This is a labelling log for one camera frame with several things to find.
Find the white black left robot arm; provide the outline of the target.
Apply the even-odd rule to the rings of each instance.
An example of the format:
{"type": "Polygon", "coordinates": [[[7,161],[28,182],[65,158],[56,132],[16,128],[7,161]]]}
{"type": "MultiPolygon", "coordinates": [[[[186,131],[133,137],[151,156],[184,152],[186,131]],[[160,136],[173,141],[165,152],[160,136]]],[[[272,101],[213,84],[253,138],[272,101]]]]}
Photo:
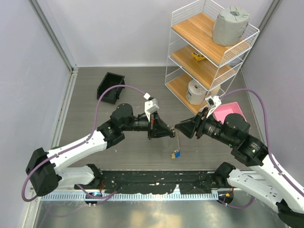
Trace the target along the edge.
{"type": "Polygon", "coordinates": [[[98,188],[102,178],[95,166],[73,168],[71,165],[117,145],[125,139],[125,131],[146,132],[148,139],[175,137],[175,131],[159,117],[158,106],[151,101],[145,103],[144,113],[137,116],[130,104],[123,103],[117,106],[108,121],[94,128],[89,135],[48,151],[36,149],[26,167],[25,183],[31,183],[38,197],[69,184],[98,188]]]}

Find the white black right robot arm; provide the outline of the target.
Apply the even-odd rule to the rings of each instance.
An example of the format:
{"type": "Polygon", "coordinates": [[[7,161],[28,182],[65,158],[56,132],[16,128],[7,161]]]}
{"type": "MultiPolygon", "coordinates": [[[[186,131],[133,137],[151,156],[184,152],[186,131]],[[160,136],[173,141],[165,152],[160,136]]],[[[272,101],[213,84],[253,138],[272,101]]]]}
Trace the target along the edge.
{"type": "Polygon", "coordinates": [[[228,145],[231,154],[240,163],[262,176],[268,185],[247,176],[235,166],[223,162],[215,171],[215,182],[220,187],[239,188],[264,202],[291,228],[304,226],[304,198],[277,169],[278,162],[270,156],[267,146],[249,134],[250,124],[240,114],[228,114],[224,122],[212,116],[207,109],[195,117],[175,125],[186,137],[198,139],[207,135],[228,145]]]}

